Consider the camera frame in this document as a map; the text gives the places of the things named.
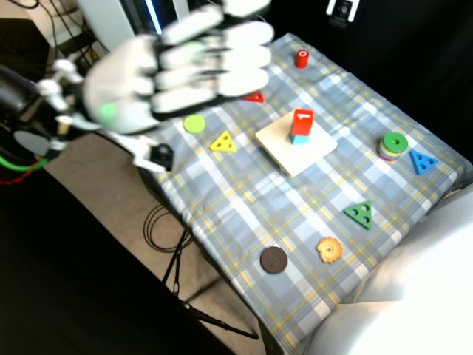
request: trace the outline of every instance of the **yellow triangle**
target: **yellow triangle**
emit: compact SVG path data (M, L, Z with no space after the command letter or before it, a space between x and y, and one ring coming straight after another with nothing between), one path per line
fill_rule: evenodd
M230 133L228 131L224 131L215 142L212 143L210 149L214 152L227 152L227 153L235 153L237 148L235 147L235 143L232 141L230 137Z

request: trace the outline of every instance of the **brown disc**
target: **brown disc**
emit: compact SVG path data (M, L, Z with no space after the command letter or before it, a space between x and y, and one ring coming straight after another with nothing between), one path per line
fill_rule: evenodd
M278 274L283 272L286 268L287 255L281 248L271 246L261 253L260 262L261 267L263 267L266 272L270 274Z

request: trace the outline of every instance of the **white fabric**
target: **white fabric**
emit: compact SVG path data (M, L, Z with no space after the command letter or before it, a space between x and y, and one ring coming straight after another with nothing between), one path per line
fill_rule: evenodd
M473 186L450 197L315 331L306 354L473 354Z

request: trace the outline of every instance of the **blue block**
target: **blue block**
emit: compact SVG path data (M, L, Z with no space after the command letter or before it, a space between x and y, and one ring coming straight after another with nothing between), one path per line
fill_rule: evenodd
M414 164L414 169L417 175L422 175L428 172L431 168L434 167L438 160L432 158L428 155L416 152L412 150L410 152L412 163Z
M309 135L290 135L290 141L293 144L305 144L309 143L310 136Z

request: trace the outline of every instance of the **triangle with holes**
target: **triangle with holes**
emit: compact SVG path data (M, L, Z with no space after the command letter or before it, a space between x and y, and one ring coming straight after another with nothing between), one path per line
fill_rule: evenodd
M366 229L372 227L371 202L366 201L344 209L343 211L348 217L361 224Z
M417 175L422 175L428 172L431 168L438 163L438 160L428 155L416 152L415 150L410 151L411 160L414 164L414 169Z
M265 102L265 97L261 93L261 91L256 91L249 96L245 96L243 100L246 101L255 101L255 102Z
M210 149L214 152L227 152L235 153L237 148L235 148L235 143L230 137L228 131L224 131L210 146Z

